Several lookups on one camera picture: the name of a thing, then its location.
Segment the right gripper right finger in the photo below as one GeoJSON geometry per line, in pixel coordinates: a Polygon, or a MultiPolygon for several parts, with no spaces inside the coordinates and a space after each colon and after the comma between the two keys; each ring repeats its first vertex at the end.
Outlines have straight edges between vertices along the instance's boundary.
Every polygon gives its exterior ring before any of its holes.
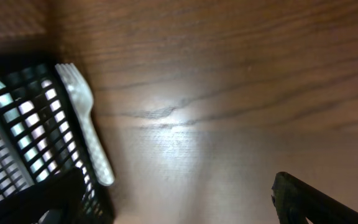
{"type": "Polygon", "coordinates": [[[358,224],[358,212],[287,172],[276,174],[272,191],[280,224],[358,224]]]}

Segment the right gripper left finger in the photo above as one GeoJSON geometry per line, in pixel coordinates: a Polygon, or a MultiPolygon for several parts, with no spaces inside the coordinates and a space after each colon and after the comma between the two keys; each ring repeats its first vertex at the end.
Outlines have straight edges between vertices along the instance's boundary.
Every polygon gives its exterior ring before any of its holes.
{"type": "Polygon", "coordinates": [[[60,172],[0,201],[0,223],[35,223],[50,210],[58,223],[71,223],[84,194],[81,169],[60,172]]]}

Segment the white plastic fork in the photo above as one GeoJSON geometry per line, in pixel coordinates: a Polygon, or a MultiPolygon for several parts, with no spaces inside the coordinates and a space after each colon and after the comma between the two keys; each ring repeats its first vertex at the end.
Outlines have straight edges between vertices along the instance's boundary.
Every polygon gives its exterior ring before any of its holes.
{"type": "Polygon", "coordinates": [[[73,63],[58,63],[55,69],[75,110],[97,180],[109,187],[114,183],[115,176],[91,119],[94,106],[91,88],[73,63]]]}

